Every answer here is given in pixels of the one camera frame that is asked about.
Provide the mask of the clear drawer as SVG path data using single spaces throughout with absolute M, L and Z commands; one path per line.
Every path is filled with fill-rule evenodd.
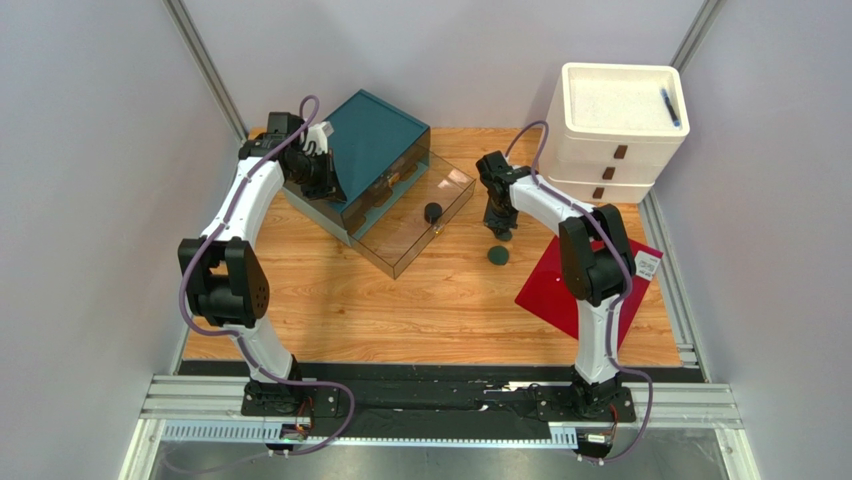
M 396 203 L 351 247 L 389 277 L 398 278 L 472 198 L 475 179 L 429 151 L 429 167 Z M 439 203 L 443 215 L 435 225 L 424 220 L 429 202 Z
M 429 167 L 431 129 L 389 128 L 357 134 L 335 148 L 347 196 L 347 233 L 361 238 Z

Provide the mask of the black round jar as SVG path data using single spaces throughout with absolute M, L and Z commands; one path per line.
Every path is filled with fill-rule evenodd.
M 424 220 L 430 225 L 435 225 L 440 220 L 443 212 L 443 207 L 439 203 L 429 202 L 423 209 Z

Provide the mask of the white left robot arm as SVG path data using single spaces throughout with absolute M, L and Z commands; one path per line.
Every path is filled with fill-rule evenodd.
M 231 340 L 249 368 L 245 393 L 256 403 L 305 402 L 314 383 L 278 339 L 267 310 L 271 287 L 254 251 L 260 226 L 285 175 L 275 148 L 239 161 L 212 222 L 178 247 L 178 304 L 184 322 L 206 337 Z

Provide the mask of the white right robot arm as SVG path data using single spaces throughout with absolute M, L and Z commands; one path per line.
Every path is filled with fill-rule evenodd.
M 500 151 L 476 162 L 488 201 L 483 223 L 509 240 L 523 212 L 558 236 L 562 280 L 578 307 L 577 393 L 601 400 L 620 387 L 617 323 L 636 266 L 617 207 L 593 207 L 553 188 L 529 166 L 512 166 Z

